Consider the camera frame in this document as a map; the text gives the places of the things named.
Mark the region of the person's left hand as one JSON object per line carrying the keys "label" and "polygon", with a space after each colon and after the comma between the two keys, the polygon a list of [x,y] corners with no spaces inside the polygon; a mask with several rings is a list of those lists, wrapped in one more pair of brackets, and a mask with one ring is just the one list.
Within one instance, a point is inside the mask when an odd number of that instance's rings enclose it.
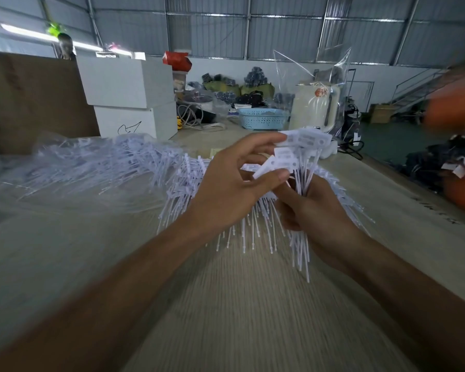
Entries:
{"label": "person's left hand", "polygon": [[192,231],[203,243],[244,218],[260,198],[245,195],[243,156],[250,153],[273,154],[276,144],[284,142],[282,132],[249,134],[220,150],[205,171],[198,191],[185,215],[193,221]]}

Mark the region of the single white plastic seal tag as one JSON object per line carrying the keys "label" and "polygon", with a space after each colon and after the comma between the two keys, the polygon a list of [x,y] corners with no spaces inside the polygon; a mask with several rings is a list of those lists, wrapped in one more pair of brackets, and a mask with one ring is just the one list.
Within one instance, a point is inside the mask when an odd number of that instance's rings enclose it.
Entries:
{"label": "single white plastic seal tag", "polygon": [[262,175],[276,169],[287,169],[293,174],[300,167],[299,149],[295,147],[274,148],[274,155],[267,160],[253,173],[253,179],[258,179]]}

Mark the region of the bundle of white seal tags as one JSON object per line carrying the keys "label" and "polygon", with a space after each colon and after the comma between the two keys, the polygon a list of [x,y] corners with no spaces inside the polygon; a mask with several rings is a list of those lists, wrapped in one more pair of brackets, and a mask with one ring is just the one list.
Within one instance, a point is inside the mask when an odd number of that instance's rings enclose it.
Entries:
{"label": "bundle of white seal tags", "polygon": [[[286,140],[276,147],[295,147],[299,149],[300,167],[291,177],[294,180],[295,191],[306,196],[312,177],[318,167],[318,160],[323,150],[330,145],[331,137],[315,127],[283,131]],[[292,265],[299,272],[304,270],[307,282],[310,282],[309,244],[306,233],[290,231],[290,247],[292,251]]]}

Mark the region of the blue plastic basket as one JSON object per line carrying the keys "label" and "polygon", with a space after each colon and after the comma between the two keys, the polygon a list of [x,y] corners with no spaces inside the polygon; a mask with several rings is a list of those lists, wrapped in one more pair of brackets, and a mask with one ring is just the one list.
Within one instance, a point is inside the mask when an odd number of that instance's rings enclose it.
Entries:
{"label": "blue plastic basket", "polygon": [[247,130],[275,130],[284,129],[290,114],[276,108],[242,108],[238,110],[240,124]]}

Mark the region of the pile of green sacks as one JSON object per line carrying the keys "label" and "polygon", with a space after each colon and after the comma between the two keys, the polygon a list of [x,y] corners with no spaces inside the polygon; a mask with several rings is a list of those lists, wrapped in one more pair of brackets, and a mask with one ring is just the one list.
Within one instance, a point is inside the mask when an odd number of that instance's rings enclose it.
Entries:
{"label": "pile of green sacks", "polygon": [[207,91],[211,92],[233,92],[236,96],[249,94],[251,92],[259,91],[262,92],[263,98],[272,99],[275,94],[275,88],[272,84],[263,84],[256,87],[247,87],[245,85],[229,86],[221,81],[203,82],[202,85]]}

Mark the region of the white electric kettle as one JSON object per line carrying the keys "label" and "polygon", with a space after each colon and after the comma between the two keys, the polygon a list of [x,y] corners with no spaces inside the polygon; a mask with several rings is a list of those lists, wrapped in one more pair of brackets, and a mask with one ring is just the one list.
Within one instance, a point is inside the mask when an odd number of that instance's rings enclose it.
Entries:
{"label": "white electric kettle", "polygon": [[296,86],[289,130],[315,127],[330,132],[338,115],[341,88],[328,82],[306,82]]}

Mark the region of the clear empty plastic bag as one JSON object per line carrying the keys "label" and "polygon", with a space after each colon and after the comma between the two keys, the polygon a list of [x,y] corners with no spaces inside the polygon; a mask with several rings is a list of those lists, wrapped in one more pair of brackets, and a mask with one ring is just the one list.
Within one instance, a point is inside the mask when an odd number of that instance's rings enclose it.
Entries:
{"label": "clear empty plastic bag", "polygon": [[294,55],[273,50],[276,64],[277,82],[274,85],[270,106],[291,112],[298,85],[322,84],[335,86],[340,90],[335,101],[336,116],[343,114],[347,91],[347,72],[350,68],[351,47],[340,44],[326,49],[318,49],[314,62],[301,62]]}

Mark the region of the white box with black scribble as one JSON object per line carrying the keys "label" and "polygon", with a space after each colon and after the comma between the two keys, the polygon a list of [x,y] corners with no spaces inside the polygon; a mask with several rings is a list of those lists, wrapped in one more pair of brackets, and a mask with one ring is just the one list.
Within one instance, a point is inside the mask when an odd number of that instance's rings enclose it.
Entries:
{"label": "white box with black scribble", "polygon": [[175,101],[148,109],[94,106],[101,137],[148,134],[167,141],[178,130]]}

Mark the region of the red box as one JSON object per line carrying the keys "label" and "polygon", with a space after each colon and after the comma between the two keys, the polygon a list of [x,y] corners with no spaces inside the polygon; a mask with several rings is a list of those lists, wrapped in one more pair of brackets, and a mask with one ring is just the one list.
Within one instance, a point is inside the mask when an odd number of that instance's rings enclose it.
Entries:
{"label": "red box", "polygon": [[189,60],[188,52],[177,52],[166,50],[162,57],[163,64],[172,67],[173,71],[188,73],[192,69],[192,62]]}

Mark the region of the brown cardboard box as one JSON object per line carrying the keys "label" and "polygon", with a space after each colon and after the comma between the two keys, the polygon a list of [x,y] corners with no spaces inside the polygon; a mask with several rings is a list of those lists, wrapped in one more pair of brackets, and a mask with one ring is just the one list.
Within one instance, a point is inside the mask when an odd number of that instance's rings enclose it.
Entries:
{"label": "brown cardboard box", "polygon": [[387,124],[393,114],[397,111],[397,107],[389,104],[372,104],[369,109],[370,124]]}

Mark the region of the large white box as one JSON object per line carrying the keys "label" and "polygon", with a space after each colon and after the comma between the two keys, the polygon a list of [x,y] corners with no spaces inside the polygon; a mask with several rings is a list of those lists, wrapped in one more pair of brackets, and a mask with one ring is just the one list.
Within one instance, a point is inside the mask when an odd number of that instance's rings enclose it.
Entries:
{"label": "large white box", "polygon": [[148,109],[174,100],[172,68],[161,60],[81,57],[77,66],[89,105]]}

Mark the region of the pile of dark clothing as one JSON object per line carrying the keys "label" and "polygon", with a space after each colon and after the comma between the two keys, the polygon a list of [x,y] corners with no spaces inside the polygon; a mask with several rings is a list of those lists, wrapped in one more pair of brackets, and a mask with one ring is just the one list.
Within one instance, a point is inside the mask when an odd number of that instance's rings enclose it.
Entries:
{"label": "pile of dark clothing", "polygon": [[453,135],[446,142],[409,153],[405,163],[398,166],[397,170],[411,181],[442,194],[446,177],[457,177],[452,172],[464,163],[464,159],[465,135]]}

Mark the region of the clear bag of white tags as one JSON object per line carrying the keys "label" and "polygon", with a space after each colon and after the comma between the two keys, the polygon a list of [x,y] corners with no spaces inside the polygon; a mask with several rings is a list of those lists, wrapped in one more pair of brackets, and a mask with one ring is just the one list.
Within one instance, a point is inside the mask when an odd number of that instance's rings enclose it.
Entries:
{"label": "clear bag of white tags", "polygon": [[129,214],[159,209],[186,150],[148,134],[42,137],[25,156],[0,156],[0,210]]}

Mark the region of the metal staircase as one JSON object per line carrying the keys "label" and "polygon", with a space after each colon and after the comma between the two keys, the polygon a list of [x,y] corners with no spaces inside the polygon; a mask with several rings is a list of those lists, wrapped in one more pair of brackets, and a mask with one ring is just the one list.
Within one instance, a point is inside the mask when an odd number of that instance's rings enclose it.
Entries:
{"label": "metal staircase", "polygon": [[393,107],[393,114],[406,112],[413,105],[427,99],[435,91],[449,85],[461,75],[454,74],[449,69],[425,69],[409,79],[399,83],[389,104]]}

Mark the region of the brown wooden board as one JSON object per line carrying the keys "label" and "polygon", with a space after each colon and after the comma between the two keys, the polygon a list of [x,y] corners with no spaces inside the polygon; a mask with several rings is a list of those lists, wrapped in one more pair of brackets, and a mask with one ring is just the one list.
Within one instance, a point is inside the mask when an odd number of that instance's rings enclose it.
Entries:
{"label": "brown wooden board", "polygon": [[0,52],[0,155],[28,155],[49,133],[100,136],[76,62]]}

